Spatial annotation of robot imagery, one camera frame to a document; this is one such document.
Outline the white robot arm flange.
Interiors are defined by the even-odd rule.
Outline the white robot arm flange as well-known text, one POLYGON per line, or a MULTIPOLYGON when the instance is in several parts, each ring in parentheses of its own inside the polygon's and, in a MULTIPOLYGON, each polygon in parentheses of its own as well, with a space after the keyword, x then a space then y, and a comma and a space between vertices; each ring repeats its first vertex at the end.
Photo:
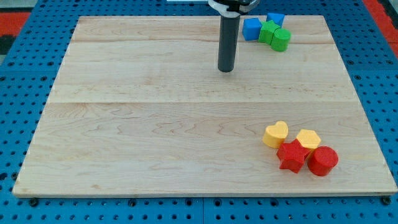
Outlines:
POLYGON ((221 16, 235 18, 256 8, 261 0, 208 0, 211 8, 221 16))

